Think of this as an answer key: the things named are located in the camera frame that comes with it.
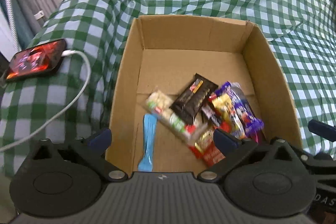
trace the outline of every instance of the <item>cardboard box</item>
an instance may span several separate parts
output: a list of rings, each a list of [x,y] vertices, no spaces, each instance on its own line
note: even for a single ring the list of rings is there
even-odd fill
[[[294,104],[281,68],[261,30],[249,21],[185,15],[134,19],[120,64],[112,105],[113,143],[106,158],[131,174],[143,156],[142,107],[158,87],[176,97],[199,73],[221,85],[240,83],[267,140],[275,136],[301,147]],[[157,124],[155,172],[206,166],[167,128]]]

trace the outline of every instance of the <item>circular pad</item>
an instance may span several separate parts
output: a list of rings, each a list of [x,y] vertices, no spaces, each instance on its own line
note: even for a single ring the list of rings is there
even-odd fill
[[[63,217],[92,204],[100,194],[101,181],[83,165],[44,159],[17,174],[9,190],[19,211],[38,217]]]
[[[315,181],[293,162],[273,160],[233,170],[224,181],[228,197],[258,216],[281,218],[304,212],[314,199]]]

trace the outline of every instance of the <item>gingham fabric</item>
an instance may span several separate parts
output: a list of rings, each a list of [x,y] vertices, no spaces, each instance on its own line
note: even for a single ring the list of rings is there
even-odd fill
[[[31,45],[65,38],[92,66],[78,102],[35,139],[55,142],[87,137],[107,127],[117,72],[133,18],[143,14],[228,17],[257,23],[267,37],[291,89],[303,148],[335,154],[335,145],[311,134],[312,118],[336,124],[335,0],[63,0]],[[33,132],[78,93],[86,76],[78,56],[59,73],[10,84],[1,104],[0,145]],[[0,155],[7,175],[19,168],[32,142]]]

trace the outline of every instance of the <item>phone screen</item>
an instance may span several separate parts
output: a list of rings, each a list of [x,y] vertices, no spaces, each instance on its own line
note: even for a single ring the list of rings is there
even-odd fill
[[[66,42],[60,39],[16,53],[9,63],[5,80],[15,81],[57,70],[65,49]]]

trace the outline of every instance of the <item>purple candy wrapper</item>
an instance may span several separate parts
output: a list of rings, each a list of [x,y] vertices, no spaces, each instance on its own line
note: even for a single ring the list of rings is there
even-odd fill
[[[245,135],[247,137],[263,129],[263,121],[254,117],[254,115],[249,112],[241,102],[236,103],[234,107],[236,109],[239,119],[244,125]]]
[[[223,93],[227,93],[229,95],[237,115],[243,123],[245,135],[249,137],[255,134],[257,131],[263,129],[264,123],[262,120],[254,116],[254,113],[251,110],[251,107],[240,87],[235,84],[233,88],[235,90],[239,89],[241,93],[240,96],[237,95],[235,91],[233,91],[230,82],[225,82],[219,89],[214,91],[214,94],[216,94],[216,96],[220,96]]]

